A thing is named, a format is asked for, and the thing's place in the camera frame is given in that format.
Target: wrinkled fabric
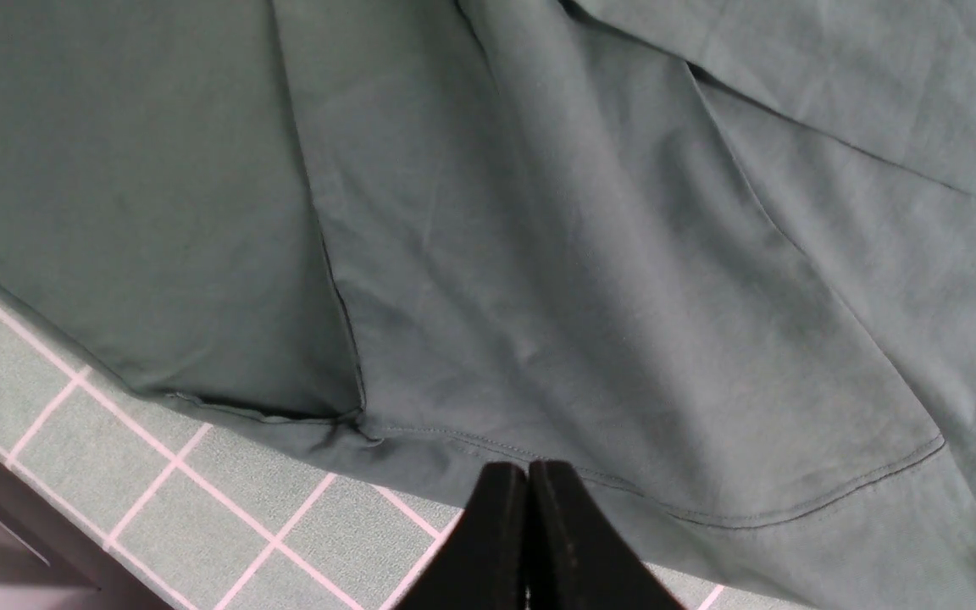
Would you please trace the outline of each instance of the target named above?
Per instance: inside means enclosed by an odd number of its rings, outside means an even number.
[[[976,1],[0,3],[0,293],[321,468],[976,607]]]

